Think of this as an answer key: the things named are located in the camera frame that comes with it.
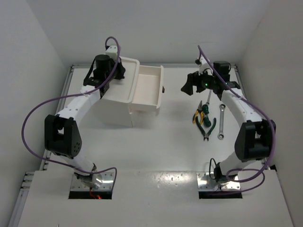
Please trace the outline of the green screwdriver orange tip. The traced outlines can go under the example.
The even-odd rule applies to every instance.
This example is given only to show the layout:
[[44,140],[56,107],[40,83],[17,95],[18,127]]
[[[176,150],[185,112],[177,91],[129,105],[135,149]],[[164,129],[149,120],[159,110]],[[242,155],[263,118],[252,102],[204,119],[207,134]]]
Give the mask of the green screwdriver orange tip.
[[202,106],[202,112],[204,113],[204,115],[208,115],[209,114],[209,105],[204,104]]

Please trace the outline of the yellow handled pliers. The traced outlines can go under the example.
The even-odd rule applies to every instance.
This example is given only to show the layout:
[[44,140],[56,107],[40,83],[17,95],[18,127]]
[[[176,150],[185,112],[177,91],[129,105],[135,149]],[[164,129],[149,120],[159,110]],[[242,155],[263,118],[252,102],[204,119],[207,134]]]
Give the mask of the yellow handled pliers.
[[192,118],[192,123],[199,123],[200,125],[203,123],[203,117],[204,117],[204,113],[203,113],[203,101],[200,101],[198,108],[196,109],[195,114],[193,115]]

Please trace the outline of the small green screwdriver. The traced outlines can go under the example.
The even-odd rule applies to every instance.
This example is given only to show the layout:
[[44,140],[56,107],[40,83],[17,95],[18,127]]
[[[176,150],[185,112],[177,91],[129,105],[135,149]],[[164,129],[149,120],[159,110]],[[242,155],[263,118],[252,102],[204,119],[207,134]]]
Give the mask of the small green screwdriver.
[[204,117],[204,126],[205,127],[210,127],[211,126],[211,121],[210,121],[208,116]]

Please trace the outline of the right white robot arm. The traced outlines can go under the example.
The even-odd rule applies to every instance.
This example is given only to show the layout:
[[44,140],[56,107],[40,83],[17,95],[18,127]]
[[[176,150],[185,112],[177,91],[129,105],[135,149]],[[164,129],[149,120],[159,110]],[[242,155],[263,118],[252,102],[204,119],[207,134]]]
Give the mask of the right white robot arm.
[[260,110],[244,98],[240,85],[230,80],[231,65],[226,61],[209,64],[204,58],[196,60],[198,71],[189,73],[181,91],[193,95],[206,89],[213,91],[229,108],[240,131],[234,144],[234,151],[214,168],[214,180],[233,180],[239,171],[250,164],[269,158],[274,152],[276,125]]

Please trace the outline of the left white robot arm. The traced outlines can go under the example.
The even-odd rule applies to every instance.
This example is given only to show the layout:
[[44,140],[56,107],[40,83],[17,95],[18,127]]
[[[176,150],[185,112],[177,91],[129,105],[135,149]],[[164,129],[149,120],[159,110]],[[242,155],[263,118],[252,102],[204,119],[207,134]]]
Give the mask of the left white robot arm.
[[105,54],[99,54],[86,75],[79,96],[56,115],[45,118],[45,149],[60,156],[74,169],[74,175],[91,189],[101,186],[101,175],[96,165],[81,152],[82,140],[78,125],[90,110],[109,90],[113,79],[124,79],[125,68],[119,58],[118,46],[107,46]]

